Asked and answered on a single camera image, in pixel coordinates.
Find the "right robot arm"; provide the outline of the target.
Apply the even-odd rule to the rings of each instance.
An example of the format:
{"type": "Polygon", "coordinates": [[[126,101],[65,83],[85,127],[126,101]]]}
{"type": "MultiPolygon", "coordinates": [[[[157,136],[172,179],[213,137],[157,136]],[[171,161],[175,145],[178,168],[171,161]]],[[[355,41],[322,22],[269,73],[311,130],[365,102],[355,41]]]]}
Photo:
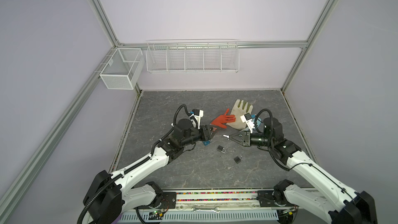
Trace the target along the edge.
{"type": "Polygon", "coordinates": [[[296,143],[287,140],[276,118],[264,119],[262,131],[256,125],[257,119],[243,116],[242,120],[248,129],[228,135],[227,139],[244,147],[265,147],[280,168],[298,173],[321,194],[317,196],[284,179],[274,186],[270,198],[259,195],[259,201],[272,201],[278,206],[292,204],[328,224],[378,222],[374,198],[366,191],[358,192],[342,183],[314,162],[296,143]]]}

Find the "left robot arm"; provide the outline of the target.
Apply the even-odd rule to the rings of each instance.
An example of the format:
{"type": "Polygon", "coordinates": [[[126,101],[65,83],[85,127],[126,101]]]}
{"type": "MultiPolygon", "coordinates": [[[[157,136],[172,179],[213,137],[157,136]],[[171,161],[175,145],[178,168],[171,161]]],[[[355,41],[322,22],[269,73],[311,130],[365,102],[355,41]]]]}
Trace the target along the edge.
{"type": "Polygon", "coordinates": [[[189,119],[173,123],[172,128],[152,147],[150,153],[120,170],[99,172],[86,196],[77,223],[90,215],[94,224],[112,224],[125,211],[139,206],[161,205],[163,191],[154,182],[136,184],[154,171],[165,167],[185,152],[188,145],[210,141],[216,132],[211,125],[194,126],[189,119]]]}

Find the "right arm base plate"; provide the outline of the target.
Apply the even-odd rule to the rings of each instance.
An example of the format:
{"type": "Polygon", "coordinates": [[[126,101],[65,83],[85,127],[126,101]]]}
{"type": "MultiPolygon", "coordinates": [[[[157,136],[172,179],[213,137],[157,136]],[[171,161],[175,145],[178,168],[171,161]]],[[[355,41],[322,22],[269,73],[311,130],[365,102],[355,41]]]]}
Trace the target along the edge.
{"type": "Polygon", "coordinates": [[[259,190],[257,191],[256,200],[261,207],[294,207],[294,204],[287,202],[282,196],[274,196],[273,190],[259,190]]]}

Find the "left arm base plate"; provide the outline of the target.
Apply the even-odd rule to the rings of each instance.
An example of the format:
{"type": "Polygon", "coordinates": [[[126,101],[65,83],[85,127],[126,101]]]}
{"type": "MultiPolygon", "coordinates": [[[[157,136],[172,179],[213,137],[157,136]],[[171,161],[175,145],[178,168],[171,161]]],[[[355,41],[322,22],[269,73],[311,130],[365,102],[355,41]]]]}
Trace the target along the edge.
{"type": "Polygon", "coordinates": [[[177,192],[168,191],[155,197],[149,206],[144,206],[146,209],[174,209],[177,203],[177,192]]]}

